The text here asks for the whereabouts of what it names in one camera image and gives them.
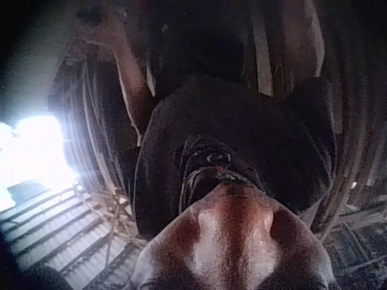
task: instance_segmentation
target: bright sky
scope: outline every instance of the bright sky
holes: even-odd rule
[[[53,116],[21,120],[14,131],[0,124],[1,200],[7,187],[29,179],[58,190],[71,186],[75,179],[63,154],[60,124]]]

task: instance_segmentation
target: corrugated metal roof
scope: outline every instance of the corrugated metal roof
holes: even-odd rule
[[[53,267],[74,289],[83,289],[110,272],[115,275],[115,284],[125,285],[140,249],[130,250],[128,243],[115,233],[109,266],[104,270],[111,225],[92,210],[98,207],[88,193],[78,196],[72,190],[51,190],[3,211],[0,227],[22,269],[32,265]],[[111,289],[110,286],[101,283],[99,289]]]

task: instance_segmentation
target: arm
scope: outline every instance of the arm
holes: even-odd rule
[[[123,23],[109,7],[103,8],[108,12],[102,23],[95,28],[82,25],[82,36],[86,42],[106,47],[113,52],[126,111],[136,130],[139,146],[148,127],[155,101],[133,55]]]

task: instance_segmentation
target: black shirt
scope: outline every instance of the black shirt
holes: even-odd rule
[[[226,144],[266,193],[300,214],[326,194],[335,167],[330,84],[298,85],[286,102],[211,77],[191,77],[152,113],[138,156],[132,209],[152,239],[179,214],[181,150],[191,136]]]

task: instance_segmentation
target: dark clothing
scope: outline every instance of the dark clothing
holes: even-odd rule
[[[191,77],[159,102],[143,140],[132,204],[140,234],[152,239],[178,216],[181,152],[191,136],[226,144],[296,214],[311,207],[335,167],[329,98],[324,79],[304,81],[279,103],[225,80]]]

